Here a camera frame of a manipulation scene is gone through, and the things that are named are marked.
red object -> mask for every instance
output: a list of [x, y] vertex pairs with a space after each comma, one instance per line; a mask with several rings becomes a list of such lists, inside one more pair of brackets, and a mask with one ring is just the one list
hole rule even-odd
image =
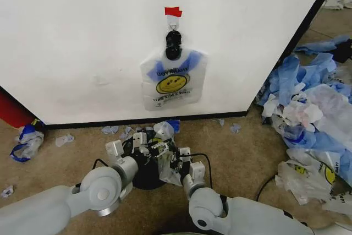
[[182, 15], [182, 11], [180, 7], [167, 8], [165, 7], [165, 15], [171, 15], [180, 18]]
[[35, 116], [0, 89], [0, 119], [12, 127], [19, 128], [31, 123], [35, 119]]

smiley face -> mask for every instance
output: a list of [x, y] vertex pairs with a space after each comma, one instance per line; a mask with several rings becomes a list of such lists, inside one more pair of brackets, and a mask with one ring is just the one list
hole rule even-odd
[[189, 81], [189, 75], [170, 75], [161, 80], [156, 86], [160, 94], [173, 93], [183, 88]]

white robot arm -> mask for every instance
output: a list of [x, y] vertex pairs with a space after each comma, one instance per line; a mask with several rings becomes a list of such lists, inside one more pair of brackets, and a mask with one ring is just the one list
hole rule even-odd
[[132, 190], [138, 165], [129, 156], [121, 157], [120, 141], [108, 143], [106, 149], [113, 161], [111, 167], [90, 171], [80, 185], [59, 185], [1, 208], [1, 234], [54, 235], [84, 211], [106, 216], [116, 210]]

black cable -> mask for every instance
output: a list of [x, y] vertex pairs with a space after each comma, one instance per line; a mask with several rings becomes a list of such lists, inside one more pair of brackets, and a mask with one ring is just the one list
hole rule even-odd
[[96, 160], [95, 160], [92, 170], [94, 170], [94, 169], [95, 169], [95, 167], [97, 166], [97, 163], [98, 163], [98, 162], [101, 162], [103, 165], [105, 165], [105, 166], [108, 166], [108, 167], [109, 167], [109, 165], [107, 165], [107, 163], [106, 163], [106, 162], [104, 162], [102, 159], [99, 159], [99, 158], [98, 158], [98, 159], [96, 159]]
[[209, 166], [209, 180], [210, 180], [210, 188], [213, 188], [213, 179], [211, 177], [211, 165], [210, 165], [210, 160], [208, 158], [208, 156], [206, 154], [183, 154], [180, 155], [180, 157], [192, 157], [192, 156], [205, 156], [205, 158], [207, 158], [208, 161], [208, 166]]
[[265, 181], [265, 183], [264, 183], [264, 184], [262, 185], [262, 187], [260, 188], [260, 190], [259, 190], [259, 192], [258, 192], [258, 194], [257, 194], [257, 196], [256, 196], [256, 198], [255, 198], [255, 201], [258, 202], [259, 197], [260, 197], [260, 194], [262, 193], [264, 187], [266, 187], [266, 185], [267, 185], [271, 180], [275, 179], [275, 176], [276, 176], [276, 175], [277, 175], [277, 173], [275, 173], [273, 176], [271, 176], [268, 180]]

floor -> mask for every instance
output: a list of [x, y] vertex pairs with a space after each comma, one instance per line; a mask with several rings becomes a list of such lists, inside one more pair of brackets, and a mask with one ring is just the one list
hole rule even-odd
[[[352, 10], [322, 10], [301, 43], [327, 40], [340, 34], [352, 36], [351, 18]], [[260, 185], [275, 173], [281, 161], [287, 160], [284, 142], [270, 126], [261, 125], [260, 113], [261, 109], [253, 105], [247, 117], [227, 118], [224, 127], [213, 120], [181, 123], [181, 132], [175, 136], [177, 145], [208, 154], [216, 192], [254, 199]], [[229, 129], [233, 123], [242, 126], [238, 134]], [[123, 130], [122, 127], [115, 135], [105, 135], [101, 128], [52, 130], [45, 136], [38, 155], [21, 164], [9, 157], [17, 131], [0, 121], [0, 188], [16, 186], [12, 196], [0, 199], [0, 207], [55, 185], [71, 186], [80, 182], [96, 158], [107, 160], [105, 143], [118, 139]], [[75, 140], [56, 147], [55, 138], [68, 132]], [[299, 206], [289, 192], [277, 188], [273, 181], [264, 189], [260, 202], [284, 209], [313, 228], [326, 227], [334, 221], [349, 221], [345, 216], [321, 210], [317, 201]], [[110, 216], [100, 218], [93, 211], [85, 212], [73, 218], [61, 235], [182, 231], [199, 232], [188, 214], [183, 189], [166, 184], [150, 191], [134, 189]]]

